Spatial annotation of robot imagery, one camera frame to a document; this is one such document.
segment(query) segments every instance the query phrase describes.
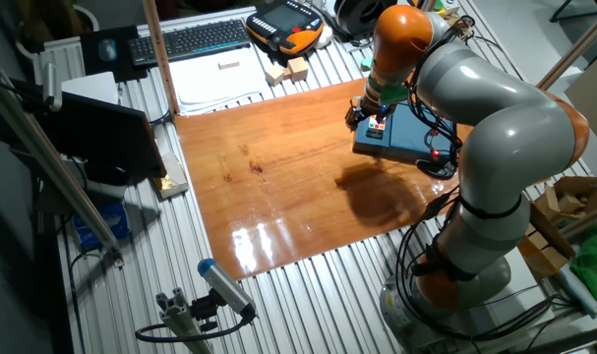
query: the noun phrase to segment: wooden board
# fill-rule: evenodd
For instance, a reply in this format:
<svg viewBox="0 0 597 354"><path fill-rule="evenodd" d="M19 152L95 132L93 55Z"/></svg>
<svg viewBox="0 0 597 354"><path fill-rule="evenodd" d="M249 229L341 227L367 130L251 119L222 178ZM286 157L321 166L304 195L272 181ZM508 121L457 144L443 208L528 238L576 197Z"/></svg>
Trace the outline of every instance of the wooden board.
<svg viewBox="0 0 597 354"><path fill-rule="evenodd" d="M176 117L213 257L240 279L415 221L457 178L351 152L365 80ZM470 129L460 128L465 138Z"/></svg>

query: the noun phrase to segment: wire bundle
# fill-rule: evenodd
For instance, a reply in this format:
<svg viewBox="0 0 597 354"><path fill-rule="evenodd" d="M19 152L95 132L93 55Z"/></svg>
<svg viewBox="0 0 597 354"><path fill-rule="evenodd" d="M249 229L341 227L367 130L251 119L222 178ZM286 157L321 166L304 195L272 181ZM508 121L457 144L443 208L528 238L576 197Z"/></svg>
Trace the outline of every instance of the wire bundle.
<svg viewBox="0 0 597 354"><path fill-rule="evenodd" d="M444 207L447 207L451 204L456 204L459 197L455 197L453 199L450 199L450 198L452 196L455 196L455 192L457 191L457 189L458 189L458 187L455 187L453 190L443 194L442 196L438 197L433 202L431 202L428 205L428 209L425 211L423 216L421 216L420 220L418 222L416 222L415 224L411 225L410 228L407 230L407 232L405 232L405 234L403 235L403 239L401 240L400 246L398 248L398 253L397 253L398 257L396 258L396 266L395 266L394 276L395 276L396 290L398 292L398 296L401 298L401 302L403 303L405 308L414 317L416 317L421 323L428 326L432 330L434 330L444 336L448 336L448 337L451 337L454 339L470 341L476 347L476 349L479 351L479 348L477 348L477 345L475 344L476 341L495 340L495 339L504 337L506 335L509 335L511 333L514 333L515 331L517 331L521 328L524 328L526 325L531 324L534 321L536 321L539 317L544 315L552 307L552 305L557 305L557 306L561 306L561 307L572 307L574 305L574 303L571 302L571 300L566 299L561 295L555 294L555 295L552 295L551 297L547 298L546 300L543 300L540 303L525 310L522 314L514 317L512 320L509 320L504 324L500 324L490 330L487 330L487 331L479 333L479 334L465 334L465 333L456 331L447 325L441 324L441 323L437 322L436 320L433 320L416 304L416 302L414 301L412 294L411 294L411 291L413 288L414 276L413 276L413 274L411 274L409 276L408 283L405 284L403 281L403 275L410 274L410 270L411 270L412 266L416 263L416 261L420 257L422 257L425 254L425 252L422 252L422 253L416 255L407 266L404 266L406 254L410 253L409 252L409 242L412 238L411 235L414 233L414 231L419 226L421 221L428 219L430 217L434 217ZM455 205L449 211L447 220L445 221L443 228L448 224L448 221L452 217L452 214L454 213L454 211L455 211ZM529 289L530 288L526 288L526 289L521 290L520 292L523 292L523 291L529 290ZM517 295L520 292L516 292L509 296Z"/></svg>
<svg viewBox="0 0 597 354"><path fill-rule="evenodd" d="M439 164L436 161L416 161L416 165L421 171L439 179L450 179L455 174L458 153L462 148L462 140L457 136L455 129L451 129L447 126L443 121L443 118L436 115L429 107L427 107L420 97L418 97L418 76L429 56L444 44L471 33L471 28L473 26L475 26L475 20L470 16L462 16L459 18L453 26L447 29L445 34L443 34L434 45L427 49L418 61L414 74L407 82L407 89L409 91L409 94L407 95L407 106L409 107L409 110L416 118L418 118L418 120L430 127L435 134L440 134L451 142L449 151L438 151L439 154L434 156L435 159L438 159L440 156L445 156L443 152L446 152L448 162Z"/></svg>

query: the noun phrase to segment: floor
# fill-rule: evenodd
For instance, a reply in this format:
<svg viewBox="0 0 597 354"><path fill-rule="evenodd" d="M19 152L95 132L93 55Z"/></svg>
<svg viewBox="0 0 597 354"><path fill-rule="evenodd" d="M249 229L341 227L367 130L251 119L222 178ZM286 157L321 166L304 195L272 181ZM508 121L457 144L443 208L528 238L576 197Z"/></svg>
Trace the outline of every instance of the floor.
<svg viewBox="0 0 597 354"><path fill-rule="evenodd" d="M552 24L549 18L562 0L473 0L502 47L525 81L536 85L571 46L590 28L597 16L564 20ZM573 0L561 16L597 11L592 0ZM597 56L597 40L581 58L550 88L550 92L567 99L565 90L577 79L589 61ZM597 138L591 133L582 156L597 176Z"/></svg>

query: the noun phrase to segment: wall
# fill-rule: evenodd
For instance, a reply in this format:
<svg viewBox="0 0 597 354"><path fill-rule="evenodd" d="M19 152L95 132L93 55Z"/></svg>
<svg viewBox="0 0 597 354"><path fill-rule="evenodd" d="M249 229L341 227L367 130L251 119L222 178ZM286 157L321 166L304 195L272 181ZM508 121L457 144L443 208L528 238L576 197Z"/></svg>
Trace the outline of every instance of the wall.
<svg viewBox="0 0 597 354"><path fill-rule="evenodd" d="M10 4L0 1L0 16L11 21ZM8 39L0 34L0 67L25 80ZM30 189L30 172L0 143L0 353L53 352L50 308L36 274Z"/></svg>

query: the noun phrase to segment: metal pole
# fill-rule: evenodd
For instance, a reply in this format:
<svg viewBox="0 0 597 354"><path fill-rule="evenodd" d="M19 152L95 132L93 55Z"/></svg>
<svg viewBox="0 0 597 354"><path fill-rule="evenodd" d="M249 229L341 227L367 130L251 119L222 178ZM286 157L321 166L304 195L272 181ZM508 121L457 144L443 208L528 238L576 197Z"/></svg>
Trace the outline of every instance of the metal pole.
<svg viewBox="0 0 597 354"><path fill-rule="evenodd" d="M154 0L143 0L143 9L145 10L145 18L148 21L149 35L151 36L153 52L155 53L156 61L158 62L158 69L160 69L162 85L167 93L169 111L171 112L171 115L175 116L180 112L180 108L178 107L178 100L176 99L176 89L173 87L173 80L171 79L169 58L167 57L167 49L164 47L164 39L162 38L162 30L160 29L160 19L158 18Z"/></svg>
<svg viewBox="0 0 597 354"><path fill-rule="evenodd" d="M579 234L580 232L586 230L587 228L595 224L597 224L597 209L587 213L579 220L576 220L571 224L565 226L561 230L561 235L563 235L563 237L568 240L569 238Z"/></svg>
<svg viewBox="0 0 597 354"><path fill-rule="evenodd" d="M0 82L8 86L12 85L1 70ZM0 113L103 247L111 253L115 264L121 266L123 264L121 249L116 238L71 171L62 162L60 153L44 134L33 115L23 110L17 97L1 87Z"/></svg>
<svg viewBox="0 0 597 354"><path fill-rule="evenodd" d="M597 39L597 22L573 45L573 47L559 60L549 73L536 86L539 89L549 89L571 64L588 49Z"/></svg>
<svg viewBox="0 0 597 354"><path fill-rule="evenodd" d="M425 12L434 11L434 8L436 7L437 2L438 2L438 0L425 0L425 1L423 1L423 4L420 9Z"/></svg>

